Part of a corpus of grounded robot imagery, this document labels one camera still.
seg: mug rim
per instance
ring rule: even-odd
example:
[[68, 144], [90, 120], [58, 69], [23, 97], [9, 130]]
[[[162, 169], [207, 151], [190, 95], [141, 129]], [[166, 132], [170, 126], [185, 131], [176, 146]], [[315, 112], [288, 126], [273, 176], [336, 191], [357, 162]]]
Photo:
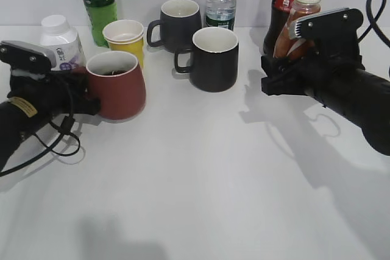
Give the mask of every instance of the mug rim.
[[184, 1], [192, 2], [193, 4], [195, 4], [196, 7], [197, 7], [197, 10], [196, 10], [194, 13], [190, 14], [190, 15], [184, 15], [184, 16], [175, 16], [175, 15], [171, 15], [171, 14], [169, 14], [169, 13], [166, 13], [166, 12], [164, 11], [164, 9], [163, 9], [164, 5], [168, 4], [169, 2], [174, 2], [174, 1], [179, 1], [179, 0], [168, 0], [168, 1], [165, 1], [165, 2], [163, 3], [163, 5], [161, 5], [161, 11], [162, 11], [165, 15], [170, 16], [171, 18], [187, 18], [187, 17], [189, 17], [189, 16], [193, 16], [193, 15], [197, 14], [197, 13], [199, 12], [199, 10], [200, 10], [199, 4], [198, 4], [196, 1], [193, 1], [193, 0], [184, 0]]
[[114, 41], [111, 41], [111, 40], [106, 40], [106, 41], [111, 43], [111, 44], [114, 44], [114, 45], [130, 45], [130, 44], [134, 44], [134, 43], [137, 43], [137, 42], [141, 41], [143, 38], [144, 38], [144, 36], [142, 35], [142, 36], [139, 36], [138, 39], [125, 41], [124, 43], [114, 42]]
[[[140, 28], [142, 28], [142, 29], [141, 29], [141, 32], [138, 33], [135, 37], [129, 38], [129, 39], [126, 40], [126, 41], [123, 41], [123, 40], [118, 41], [118, 40], [114, 40], [113, 38], [109, 38], [109, 37], [107, 36], [107, 34], [106, 34], [107, 30], [108, 30], [110, 27], [115, 26], [115, 25], [117, 25], [117, 24], [119, 24], [119, 23], [136, 23], [136, 24], [137, 24]], [[118, 20], [113, 21], [113, 22], [109, 23], [108, 25], [106, 25], [106, 26], [103, 28], [102, 33], [103, 33], [103, 37], [106, 39], [106, 41], [128, 42], [128, 41], [132, 41], [132, 40], [134, 40], [134, 39], [136, 39], [136, 38], [139, 38], [140, 36], [143, 36], [144, 30], [145, 30], [145, 28], [144, 28], [143, 24], [141, 24], [139, 21], [136, 21], [136, 20], [134, 20], [134, 19], [118, 19]]]
[[[221, 51], [211, 51], [211, 50], [208, 50], [206, 48], [202, 48], [200, 47], [198, 44], [196, 44], [195, 42], [195, 38], [197, 35], [199, 35], [200, 33], [202, 32], [205, 32], [206, 30], [226, 30], [226, 32], [228, 32], [230, 35], [234, 36], [236, 41], [235, 41], [235, 44], [234, 46], [232, 46], [231, 48], [229, 49], [226, 49], [226, 50], [221, 50]], [[229, 30], [229, 29], [225, 29], [223, 27], [204, 27], [203, 29], [200, 29], [198, 31], [196, 31], [193, 35], [193, 44], [199, 48], [200, 50], [202, 51], [205, 51], [205, 52], [208, 52], [208, 53], [225, 53], [225, 52], [228, 52], [228, 51], [231, 51], [233, 50], [234, 48], [236, 48], [238, 46], [238, 36], [236, 35], [236, 33], [234, 33], [232, 30]]]
[[[127, 55], [127, 56], [131, 56], [135, 59], [136, 61], [136, 65], [132, 68], [132, 69], [129, 69], [128, 71], [124, 72], [124, 73], [121, 73], [121, 74], [116, 74], [114, 76], [103, 76], [101, 74], [97, 74], [97, 73], [94, 73], [92, 72], [90, 69], [89, 69], [89, 66], [90, 66], [90, 63], [92, 61], [94, 61], [94, 59], [102, 56], [102, 55], [108, 55], [108, 54], [115, 54], [115, 55]], [[88, 73], [92, 74], [93, 76], [97, 76], [97, 77], [106, 77], [106, 78], [112, 78], [112, 77], [119, 77], [119, 76], [124, 76], [132, 71], [134, 71], [138, 65], [140, 65], [140, 61], [138, 60], [138, 58], [134, 55], [134, 54], [131, 54], [130, 52], [126, 52], [126, 51], [107, 51], [107, 52], [103, 52], [103, 53], [98, 53], [96, 54], [95, 56], [92, 56], [90, 59], [88, 59], [86, 65], [85, 65], [85, 69], [88, 71]]]

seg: white tabletop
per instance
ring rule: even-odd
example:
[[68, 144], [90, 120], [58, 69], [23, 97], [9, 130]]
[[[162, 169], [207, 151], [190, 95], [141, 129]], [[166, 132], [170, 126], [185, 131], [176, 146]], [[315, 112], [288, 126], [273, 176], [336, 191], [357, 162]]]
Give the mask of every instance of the white tabletop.
[[[107, 50], [78, 30], [87, 57]], [[235, 31], [232, 89], [200, 91], [174, 73], [172, 54], [146, 48], [141, 114], [79, 116], [82, 152], [1, 178], [0, 259], [389, 259], [390, 159], [309, 97], [262, 93], [266, 29]], [[0, 40], [37, 44], [39, 34], [0, 27]], [[361, 53], [388, 77], [390, 50], [373, 33]], [[8, 82], [1, 64], [3, 99]], [[39, 150], [29, 139], [6, 168]]]

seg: yellow sticker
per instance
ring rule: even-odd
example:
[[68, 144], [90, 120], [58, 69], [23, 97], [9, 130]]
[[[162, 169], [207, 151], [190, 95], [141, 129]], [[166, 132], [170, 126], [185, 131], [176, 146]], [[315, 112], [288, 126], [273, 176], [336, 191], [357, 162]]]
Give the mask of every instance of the yellow sticker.
[[34, 108], [34, 106], [31, 105], [30, 102], [26, 101], [25, 99], [22, 99], [21, 97], [10, 97], [8, 99], [8, 102], [22, 110], [28, 118], [31, 118], [38, 113], [37, 109]]

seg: cola bottle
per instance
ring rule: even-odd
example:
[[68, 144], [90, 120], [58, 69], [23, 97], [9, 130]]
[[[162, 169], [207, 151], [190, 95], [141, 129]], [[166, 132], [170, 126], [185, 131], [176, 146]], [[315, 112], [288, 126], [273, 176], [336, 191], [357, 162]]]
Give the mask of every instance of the cola bottle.
[[263, 52], [273, 55], [275, 43], [285, 25], [293, 0], [272, 0], [271, 24], [264, 39]]

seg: mug handle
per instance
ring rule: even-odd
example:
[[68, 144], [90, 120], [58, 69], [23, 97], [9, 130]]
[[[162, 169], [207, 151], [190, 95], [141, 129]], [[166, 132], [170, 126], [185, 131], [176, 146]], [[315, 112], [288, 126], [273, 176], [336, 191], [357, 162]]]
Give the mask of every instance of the mug handle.
[[160, 47], [163, 45], [163, 42], [161, 40], [158, 40], [156, 42], [152, 42], [152, 32], [154, 27], [157, 27], [163, 23], [162, 20], [158, 19], [156, 21], [151, 22], [147, 27], [147, 33], [146, 33], [146, 41], [149, 44], [150, 47]]
[[186, 66], [186, 67], [179, 66], [179, 55], [190, 53], [192, 51], [193, 51], [192, 49], [179, 49], [175, 52], [175, 58], [174, 58], [175, 61], [174, 62], [175, 62], [175, 69], [178, 73], [189, 73], [190, 68], [191, 68], [190, 66]]

